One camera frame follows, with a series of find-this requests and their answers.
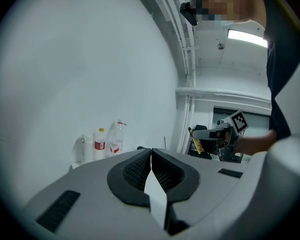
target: red label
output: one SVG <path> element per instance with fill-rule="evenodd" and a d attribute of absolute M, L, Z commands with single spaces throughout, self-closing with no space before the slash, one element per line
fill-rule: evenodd
<path fill-rule="evenodd" d="M 101 142 L 101 143 L 99 143 L 99 142 L 94 142 L 94 148 L 96 149 L 96 150 L 104 150 L 105 149 L 105 146 L 106 146 L 106 143 L 105 142 Z"/>
<path fill-rule="evenodd" d="M 120 148 L 117 148 L 117 149 L 115 149 L 115 150 L 113 151 L 112 148 L 110 147 L 110 151 L 113 152 L 113 153 L 118 153 L 119 149 L 120 149 Z"/>

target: white curved wall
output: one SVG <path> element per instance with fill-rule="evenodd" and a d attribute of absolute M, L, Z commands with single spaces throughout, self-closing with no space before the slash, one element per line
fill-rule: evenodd
<path fill-rule="evenodd" d="M 0 26 L 1 186 L 23 206 L 67 173 L 82 134 L 118 118 L 125 150 L 168 148 L 177 84 L 139 0 L 18 0 Z"/>

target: black vent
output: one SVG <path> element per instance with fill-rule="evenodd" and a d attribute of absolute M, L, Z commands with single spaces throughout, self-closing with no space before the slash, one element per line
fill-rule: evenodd
<path fill-rule="evenodd" d="M 38 224 L 55 232 L 79 198 L 80 193 L 67 190 L 36 220 Z"/>
<path fill-rule="evenodd" d="M 124 168 L 123 178 L 136 189 L 145 191 L 150 170 L 150 156 L 145 154 Z"/>
<path fill-rule="evenodd" d="M 231 177 L 235 177 L 235 178 L 238 178 L 238 179 L 240 179 L 242 174 L 243 174 L 243 172 L 239 172 L 239 171 L 235 171 L 235 170 L 228 170 L 228 169 L 224 169 L 224 168 L 219 170 L 218 173 L 228 175 L 228 176 L 231 176 Z"/>
<path fill-rule="evenodd" d="M 163 188 L 168 192 L 185 178 L 185 172 L 159 155 L 152 155 L 152 171 Z"/>

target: white bottle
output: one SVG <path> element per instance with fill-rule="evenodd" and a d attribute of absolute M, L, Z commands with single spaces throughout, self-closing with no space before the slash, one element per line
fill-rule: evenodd
<path fill-rule="evenodd" d="M 94 133 L 94 158 L 100 160 L 106 157 L 106 139 L 104 134 L 105 129 L 99 128 L 99 131 Z"/>
<path fill-rule="evenodd" d="M 107 136 L 107 143 L 109 145 L 107 157 L 112 157 L 122 152 L 124 146 L 124 126 L 126 126 L 126 124 L 122 123 L 120 119 L 114 127 L 111 126 Z"/>
<path fill-rule="evenodd" d="M 94 138 L 92 135 L 84 134 L 82 136 L 82 143 L 83 143 L 82 164 L 93 161 L 93 142 L 94 142 Z"/>

